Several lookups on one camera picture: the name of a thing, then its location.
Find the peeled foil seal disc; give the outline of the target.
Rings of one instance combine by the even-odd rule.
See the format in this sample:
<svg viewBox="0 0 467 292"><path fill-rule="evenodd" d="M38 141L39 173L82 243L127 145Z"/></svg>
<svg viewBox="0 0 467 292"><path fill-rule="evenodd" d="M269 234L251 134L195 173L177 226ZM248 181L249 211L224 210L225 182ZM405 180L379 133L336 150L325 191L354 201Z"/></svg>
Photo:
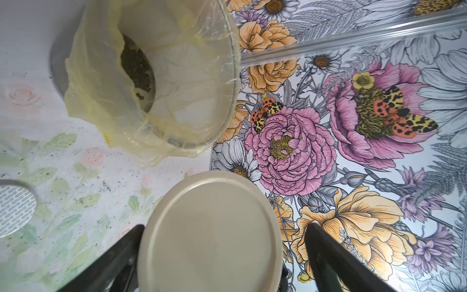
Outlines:
<svg viewBox="0 0 467 292"><path fill-rule="evenodd" d="M1 238L24 227L33 218L36 207L32 187L22 181L1 179Z"/></svg>

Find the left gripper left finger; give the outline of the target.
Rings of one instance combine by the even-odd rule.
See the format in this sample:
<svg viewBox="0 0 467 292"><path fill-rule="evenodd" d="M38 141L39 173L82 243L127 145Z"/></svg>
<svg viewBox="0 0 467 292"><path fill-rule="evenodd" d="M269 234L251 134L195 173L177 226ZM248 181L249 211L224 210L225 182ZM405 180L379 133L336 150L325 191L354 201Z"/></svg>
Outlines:
<svg viewBox="0 0 467 292"><path fill-rule="evenodd" d="M137 258L144 232L137 225L102 254L61 292L134 292L139 287Z"/></svg>

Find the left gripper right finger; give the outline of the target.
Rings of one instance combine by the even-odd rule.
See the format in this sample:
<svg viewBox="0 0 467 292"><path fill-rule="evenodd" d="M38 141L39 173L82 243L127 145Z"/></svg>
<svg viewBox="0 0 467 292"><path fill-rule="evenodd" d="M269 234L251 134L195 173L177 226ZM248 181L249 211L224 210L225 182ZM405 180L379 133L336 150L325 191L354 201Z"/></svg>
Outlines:
<svg viewBox="0 0 467 292"><path fill-rule="evenodd" d="M392 292L394 289L370 272L317 223L305 229L308 262L320 292Z"/></svg>

